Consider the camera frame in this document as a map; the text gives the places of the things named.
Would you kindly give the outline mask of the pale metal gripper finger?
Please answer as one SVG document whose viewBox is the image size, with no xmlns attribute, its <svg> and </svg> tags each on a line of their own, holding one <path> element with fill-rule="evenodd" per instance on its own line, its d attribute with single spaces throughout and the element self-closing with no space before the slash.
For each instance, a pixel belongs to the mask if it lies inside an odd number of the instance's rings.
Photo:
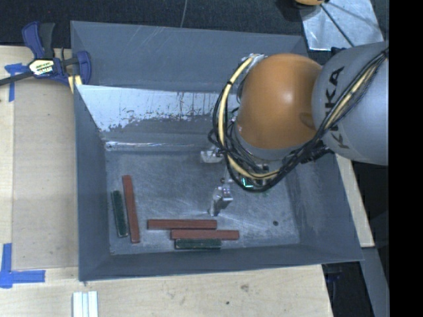
<svg viewBox="0 0 423 317">
<path fill-rule="evenodd" d="M 218 216 L 232 201 L 233 195 L 229 184 L 216 187 L 212 193 L 211 205 L 208 210 L 209 214 L 213 217 Z"/>
<path fill-rule="evenodd" d="M 202 163 L 220 163 L 223 155 L 216 146 L 213 146 L 200 152 L 200 160 Z"/>
</svg>

